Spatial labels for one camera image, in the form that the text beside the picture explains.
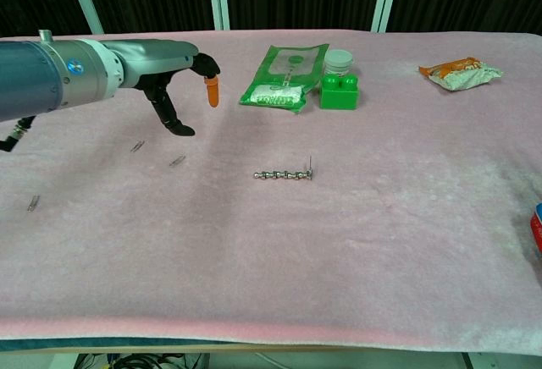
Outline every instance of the table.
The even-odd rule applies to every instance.
[[[223,70],[222,103],[210,108],[201,78],[182,72],[169,92],[193,138],[170,135],[126,90],[38,117],[0,156],[0,339],[542,355],[542,261],[528,225],[542,197],[539,36],[104,37],[195,43]],[[317,94],[299,115],[237,104],[270,44],[323,42],[356,58],[356,111],[320,110]],[[417,72],[466,56],[504,77],[450,93]],[[311,182],[252,178],[309,156]]]

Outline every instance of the white lid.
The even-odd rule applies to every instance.
[[[354,61],[354,57],[352,56],[352,53],[346,50],[335,49],[328,50],[328,52],[325,53],[324,61],[331,66],[343,67],[350,66]]]

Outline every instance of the snack wrapper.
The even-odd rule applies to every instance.
[[[419,72],[449,91],[467,90],[502,76],[502,71],[477,58],[464,58],[434,67],[419,67]]]

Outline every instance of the floor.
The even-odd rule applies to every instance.
[[[470,369],[461,354],[399,350],[329,352],[269,352],[274,366],[255,354],[211,354],[210,369]],[[77,355],[0,355],[2,369],[72,369]],[[542,357],[502,354],[470,354],[473,369],[542,369]],[[98,359],[89,369],[102,369]]]

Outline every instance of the green package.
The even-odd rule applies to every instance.
[[[322,77],[328,47],[329,44],[271,46],[240,104],[284,108],[298,113],[307,103],[305,95]]]

